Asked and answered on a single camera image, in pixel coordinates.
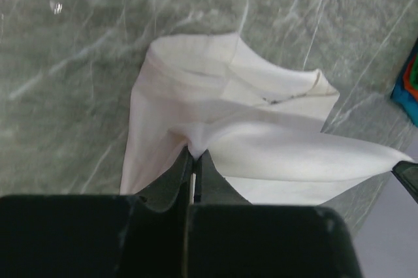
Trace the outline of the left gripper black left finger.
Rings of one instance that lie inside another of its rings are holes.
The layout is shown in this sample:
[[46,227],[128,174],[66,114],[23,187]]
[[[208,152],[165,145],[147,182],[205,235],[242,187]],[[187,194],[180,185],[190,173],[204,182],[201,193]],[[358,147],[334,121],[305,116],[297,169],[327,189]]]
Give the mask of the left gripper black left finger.
[[125,196],[1,198],[2,277],[180,277],[193,159]]

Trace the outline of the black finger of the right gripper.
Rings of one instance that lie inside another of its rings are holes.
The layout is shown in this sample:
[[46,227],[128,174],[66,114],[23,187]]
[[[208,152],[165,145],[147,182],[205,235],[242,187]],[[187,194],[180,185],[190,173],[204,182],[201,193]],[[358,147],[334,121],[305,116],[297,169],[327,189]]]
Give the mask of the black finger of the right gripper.
[[418,203],[418,164],[400,161],[393,167],[391,172],[415,202]]

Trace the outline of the white printed t-shirt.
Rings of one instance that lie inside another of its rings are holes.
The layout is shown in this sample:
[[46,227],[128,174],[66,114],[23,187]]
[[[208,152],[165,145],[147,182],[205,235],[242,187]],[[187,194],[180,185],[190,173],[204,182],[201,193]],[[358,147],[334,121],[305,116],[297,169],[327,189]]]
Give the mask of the white printed t-shirt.
[[409,157],[325,134],[340,94],[323,72],[284,69],[237,33],[154,40],[132,88],[120,191],[133,194],[186,147],[252,204],[319,205]]

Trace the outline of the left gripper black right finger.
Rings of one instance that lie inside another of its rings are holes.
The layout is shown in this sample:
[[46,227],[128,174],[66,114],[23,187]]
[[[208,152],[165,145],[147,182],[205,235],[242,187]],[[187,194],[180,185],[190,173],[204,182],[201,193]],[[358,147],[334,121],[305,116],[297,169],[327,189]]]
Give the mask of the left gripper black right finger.
[[344,220],[323,206],[247,203],[216,170],[197,161],[187,216],[189,277],[360,277]]

